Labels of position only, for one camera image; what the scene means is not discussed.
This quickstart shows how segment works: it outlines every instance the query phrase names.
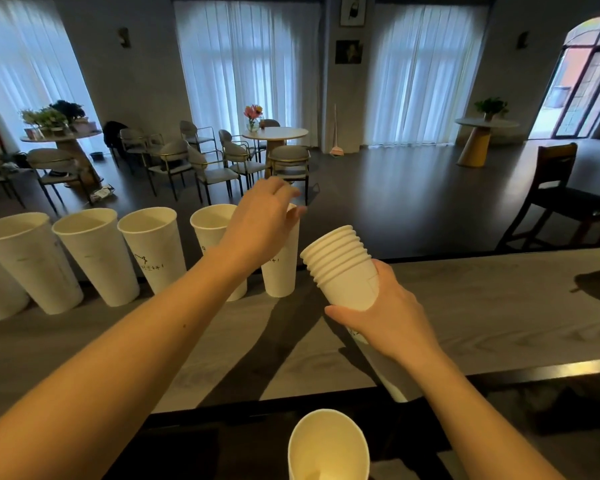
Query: forearm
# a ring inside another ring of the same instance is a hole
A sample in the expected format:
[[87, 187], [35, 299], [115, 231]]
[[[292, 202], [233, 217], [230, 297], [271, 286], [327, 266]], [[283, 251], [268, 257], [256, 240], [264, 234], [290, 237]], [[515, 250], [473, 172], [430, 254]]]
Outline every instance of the forearm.
[[0, 479], [100, 478], [245, 277], [211, 251], [30, 391], [0, 418]]
[[424, 392], [472, 480], [564, 480], [478, 393], [446, 355], [401, 360]]

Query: painting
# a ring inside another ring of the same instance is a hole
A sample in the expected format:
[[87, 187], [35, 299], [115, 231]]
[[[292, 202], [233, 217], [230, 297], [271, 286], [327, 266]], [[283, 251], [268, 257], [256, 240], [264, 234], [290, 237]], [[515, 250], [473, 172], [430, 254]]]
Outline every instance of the painting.
[[360, 40], [336, 40], [336, 64], [360, 64], [362, 47]]
[[341, 27], [364, 27], [367, 0], [342, 0], [340, 5]]

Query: hand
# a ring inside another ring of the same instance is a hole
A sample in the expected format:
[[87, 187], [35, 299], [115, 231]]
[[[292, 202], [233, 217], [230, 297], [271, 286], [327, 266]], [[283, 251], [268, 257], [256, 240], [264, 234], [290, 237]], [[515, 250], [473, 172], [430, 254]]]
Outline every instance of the hand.
[[289, 201], [300, 190], [278, 177], [261, 179], [244, 194], [224, 233], [220, 247], [251, 274], [282, 249], [289, 231], [306, 212]]
[[363, 312], [345, 306], [327, 306], [325, 313], [367, 339], [376, 350], [408, 370], [444, 354], [415, 295], [395, 279], [391, 266], [373, 260], [378, 270], [380, 292], [376, 302]]

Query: person's left hand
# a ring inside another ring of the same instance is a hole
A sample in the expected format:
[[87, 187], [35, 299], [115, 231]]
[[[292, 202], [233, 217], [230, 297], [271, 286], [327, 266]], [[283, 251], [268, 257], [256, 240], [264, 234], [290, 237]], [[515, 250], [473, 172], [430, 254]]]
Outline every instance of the person's left hand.
[[304, 206], [287, 211], [289, 201], [298, 195], [298, 188], [279, 177], [258, 180], [235, 209], [219, 247], [246, 273], [252, 273], [278, 254], [306, 212]]

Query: person's right arm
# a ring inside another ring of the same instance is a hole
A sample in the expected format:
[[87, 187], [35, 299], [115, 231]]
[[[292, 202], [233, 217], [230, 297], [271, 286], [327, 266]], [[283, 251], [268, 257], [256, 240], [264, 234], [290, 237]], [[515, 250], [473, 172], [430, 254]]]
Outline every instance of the person's right arm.
[[358, 331], [410, 373], [440, 420], [472, 480], [564, 480], [564, 477], [472, 386], [442, 351], [416, 297], [375, 261], [380, 293], [364, 312], [327, 306], [337, 322]]

